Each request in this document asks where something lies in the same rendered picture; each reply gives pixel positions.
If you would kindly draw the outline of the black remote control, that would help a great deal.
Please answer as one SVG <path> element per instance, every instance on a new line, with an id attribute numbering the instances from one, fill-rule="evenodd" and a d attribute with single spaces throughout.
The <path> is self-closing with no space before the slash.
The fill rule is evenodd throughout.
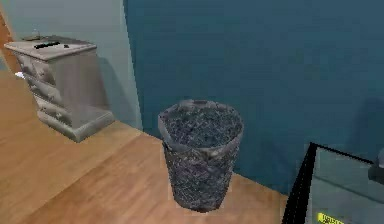
<path id="1" fill-rule="evenodd" d="M 60 44 L 61 44 L 60 42 L 56 41 L 56 42 L 47 42 L 47 43 L 37 44 L 37 45 L 34 45 L 33 47 L 35 49 L 42 49 L 42 48 L 47 48 L 47 47 L 56 46 Z"/>

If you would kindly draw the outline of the grey mesh waste bin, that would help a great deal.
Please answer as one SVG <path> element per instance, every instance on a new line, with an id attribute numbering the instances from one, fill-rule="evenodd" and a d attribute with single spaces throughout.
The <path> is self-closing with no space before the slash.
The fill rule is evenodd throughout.
<path id="1" fill-rule="evenodd" d="M 174 200 L 206 213 L 227 193 L 244 124 L 233 107 L 208 100 L 182 100 L 158 115 Z"/>

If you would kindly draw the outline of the clear glass bottle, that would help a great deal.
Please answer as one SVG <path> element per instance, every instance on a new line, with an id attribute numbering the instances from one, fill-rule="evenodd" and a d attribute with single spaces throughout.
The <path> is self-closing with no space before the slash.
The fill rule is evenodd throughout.
<path id="1" fill-rule="evenodd" d="M 23 37 L 24 41 L 36 41 L 40 39 L 41 39 L 41 34 L 38 27 L 34 27 L 30 34 Z"/>

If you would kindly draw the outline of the grey chest of drawers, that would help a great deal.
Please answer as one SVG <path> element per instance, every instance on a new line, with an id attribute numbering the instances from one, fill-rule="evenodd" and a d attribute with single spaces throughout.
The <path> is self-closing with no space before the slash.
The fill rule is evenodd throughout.
<path id="1" fill-rule="evenodd" d="M 61 44 L 33 47 L 56 41 Z M 36 41 L 8 42 L 4 47 L 20 64 L 40 121 L 75 142 L 114 122 L 95 44 L 51 35 Z"/>

